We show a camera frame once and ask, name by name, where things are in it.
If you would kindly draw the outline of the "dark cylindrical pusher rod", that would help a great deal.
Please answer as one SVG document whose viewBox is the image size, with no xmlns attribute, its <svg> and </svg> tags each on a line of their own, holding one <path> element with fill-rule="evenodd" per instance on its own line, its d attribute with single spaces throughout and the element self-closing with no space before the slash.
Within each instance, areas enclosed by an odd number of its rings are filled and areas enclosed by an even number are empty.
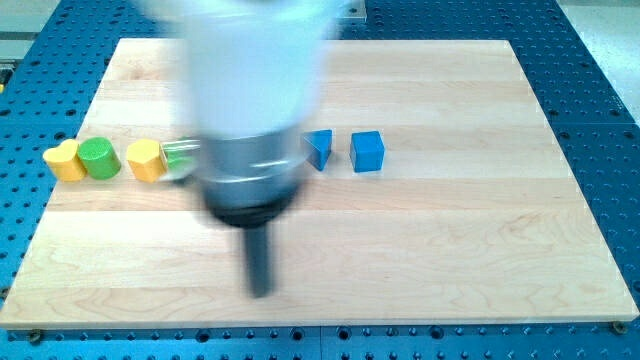
<svg viewBox="0 0 640 360">
<path fill-rule="evenodd" d="M 253 298 L 266 297 L 274 289 L 269 228 L 247 228 L 242 235 L 249 293 Z"/>
</svg>

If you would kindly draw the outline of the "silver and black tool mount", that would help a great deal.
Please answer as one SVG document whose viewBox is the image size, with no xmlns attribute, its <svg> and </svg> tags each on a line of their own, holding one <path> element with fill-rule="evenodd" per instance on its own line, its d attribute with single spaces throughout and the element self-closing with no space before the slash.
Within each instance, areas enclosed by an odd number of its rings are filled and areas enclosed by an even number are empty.
<svg viewBox="0 0 640 360">
<path fill-rule="evenodd" d="M 304 181 L 301 130 L 200 138 L 197 180 L 208 212 L 238 228 L 261 227 L 293 201 Z"/>
</svg>

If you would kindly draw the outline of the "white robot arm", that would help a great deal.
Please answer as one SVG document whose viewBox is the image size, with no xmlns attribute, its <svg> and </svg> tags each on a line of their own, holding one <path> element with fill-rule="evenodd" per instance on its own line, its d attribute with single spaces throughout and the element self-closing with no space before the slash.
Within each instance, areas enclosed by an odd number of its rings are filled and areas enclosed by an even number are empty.
<svg viewBox="0 0 640 360">
<path fill-rule="evenodd" d="M 152 1 L 179 39 L 182 104 L 199 142 L 203 205 L 241 229 L 246 285 L 274 288 L 269 223 L 304 183 L 300 140 L 316 107 L 323 41 L 343 1 Z"/>
</svg>

